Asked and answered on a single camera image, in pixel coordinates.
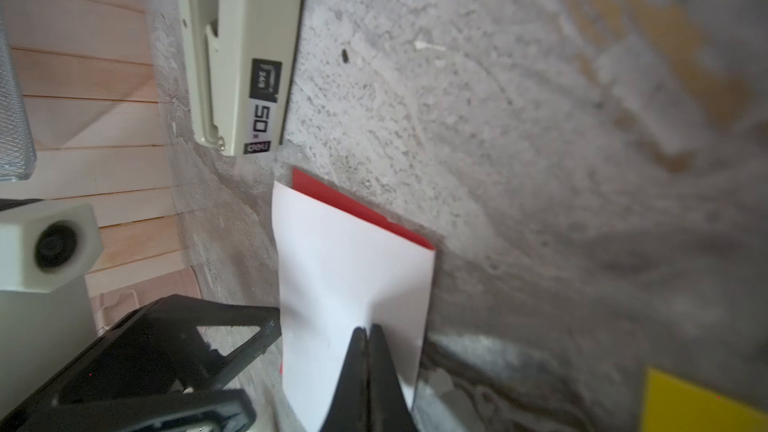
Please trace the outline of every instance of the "wire mesh basket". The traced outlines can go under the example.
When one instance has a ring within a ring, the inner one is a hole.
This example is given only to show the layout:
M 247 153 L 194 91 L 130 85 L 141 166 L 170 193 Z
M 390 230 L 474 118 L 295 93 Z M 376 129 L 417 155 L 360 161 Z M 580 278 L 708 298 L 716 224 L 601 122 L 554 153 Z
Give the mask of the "wire mesh basket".
M 22 90 L 11 64 L 11 48 L 0 10 L 0 182 L 29 178 L 36 161 Z

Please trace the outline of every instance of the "red and white folded paper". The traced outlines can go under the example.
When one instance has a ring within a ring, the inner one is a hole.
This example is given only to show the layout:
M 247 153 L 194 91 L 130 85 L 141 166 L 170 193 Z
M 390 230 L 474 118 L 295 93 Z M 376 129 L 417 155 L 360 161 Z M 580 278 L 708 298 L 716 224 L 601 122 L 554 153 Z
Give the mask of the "red and white folded paper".
M 413 405 L 435 247 L 294 170 L 275 183 L 283 389 L 307 432 L 322 427 L 352 331 L 381 324 L 403 396 Z

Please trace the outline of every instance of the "camera lens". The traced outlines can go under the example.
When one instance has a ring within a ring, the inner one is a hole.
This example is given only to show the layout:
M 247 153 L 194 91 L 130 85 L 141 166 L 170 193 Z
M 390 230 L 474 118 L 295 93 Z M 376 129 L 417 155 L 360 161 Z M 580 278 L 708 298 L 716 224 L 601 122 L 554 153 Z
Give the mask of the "camera lens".
M 53 224 L 40 235 L 34 246 L 34 261 L 40 268 L 65 264 L 78 247 L 78 235 L 66 224 Z

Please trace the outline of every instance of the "yellow paper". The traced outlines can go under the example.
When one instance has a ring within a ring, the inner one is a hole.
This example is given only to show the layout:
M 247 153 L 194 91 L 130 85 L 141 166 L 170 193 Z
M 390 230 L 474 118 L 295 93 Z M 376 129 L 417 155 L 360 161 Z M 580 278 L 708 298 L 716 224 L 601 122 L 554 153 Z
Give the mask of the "yellow paper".
M 768 415 L 648 369 L 642 432 L 768 432 Z

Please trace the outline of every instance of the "stapler label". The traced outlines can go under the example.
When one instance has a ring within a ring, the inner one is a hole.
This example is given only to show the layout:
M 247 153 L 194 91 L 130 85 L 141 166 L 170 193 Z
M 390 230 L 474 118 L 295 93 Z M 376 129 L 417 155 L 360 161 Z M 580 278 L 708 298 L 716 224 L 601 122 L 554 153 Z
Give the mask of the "stapler label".
M 250 140 L 246 142 L 243 154 L 270 150 L 282 67 L 282 62 L 274 60 L 254 59 L 252 62 L 248 99 L 252 127 Z

